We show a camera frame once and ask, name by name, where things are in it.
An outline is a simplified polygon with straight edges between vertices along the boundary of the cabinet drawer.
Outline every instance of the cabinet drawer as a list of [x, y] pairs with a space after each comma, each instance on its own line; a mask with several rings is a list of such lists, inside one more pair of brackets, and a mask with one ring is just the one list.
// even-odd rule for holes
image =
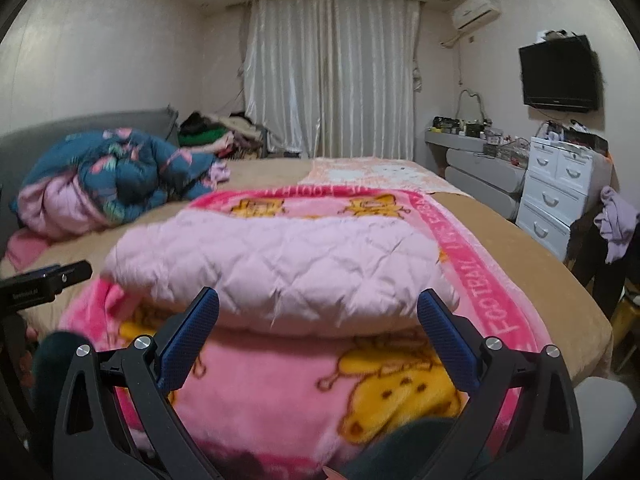
[[575, 189], [559, 187], [550, 178], [527, 171], [523, 199], [570, 226], [582, 216], [587, 197]]
[[556, 175], [558, 149], [546, 144], [532, 142], [529, 153], [529, 169], [550, 177]]
[[583, 194], [589, 193], [593, 159], [581, 157], [577, 153], [558, 150], [558, 170], [556, 180], [566, 186], [577, 189]]
[[546, 247], [561, 262], [566, 256], [569, 228], [527, 200], [520, 202], [516, 225]]

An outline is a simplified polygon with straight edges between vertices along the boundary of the blue gripper pad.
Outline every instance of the blue gripper pad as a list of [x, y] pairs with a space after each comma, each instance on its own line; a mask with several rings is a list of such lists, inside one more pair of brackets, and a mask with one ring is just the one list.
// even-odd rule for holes
[[471, 395], [480, 387], [478, 358], [456, 328], [453, 315], [430, 288], [418, 296], [417, 310], [418, 321], [454, 386]]
[[204, 287], [183, 314], [180, 326], [159, 356], [158, 389], [165, 395], [186, 380], [220, 312], [218, 294]]

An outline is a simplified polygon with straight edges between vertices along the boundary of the white striped curtain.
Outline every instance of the white striped curtain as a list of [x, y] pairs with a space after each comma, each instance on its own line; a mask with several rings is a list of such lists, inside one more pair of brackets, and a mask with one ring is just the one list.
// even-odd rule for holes
[[247, 114], [269, 149], [308, 156], [414, 155], [413, 0], [258, 0]]

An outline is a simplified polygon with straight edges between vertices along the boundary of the television screen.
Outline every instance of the television screen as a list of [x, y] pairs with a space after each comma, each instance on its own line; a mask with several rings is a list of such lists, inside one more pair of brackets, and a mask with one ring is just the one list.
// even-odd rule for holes
[[574, 112], [598, 109], [597, 68], [586, 36], [524, 46], [520, 64], [524, 104]]

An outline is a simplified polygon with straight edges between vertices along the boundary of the silver screw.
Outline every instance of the silver screw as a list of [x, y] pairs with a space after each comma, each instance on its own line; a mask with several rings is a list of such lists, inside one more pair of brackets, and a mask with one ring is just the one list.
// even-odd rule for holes
[[502, 341], [500, 341], [497, 337], [488, 337], [485, 341], [485, 344], [491, 350], [499, 350], [502, 348]]
[[556, 345], [548, 345], [545, 351], [549, 357], [560, 357], [560, 349]]
[[148, 348], [150, 344], [151, 338], [146, 335], [141, 335], [133, 342], [133, 346], [135, 346], [138, 350], [144, 350], [145, 348]]
[[91, 347], [89, 345], [80, 345], [78, 349], [76, 349], [76, 355], [78, 357], [84, 357], [91, 351]]

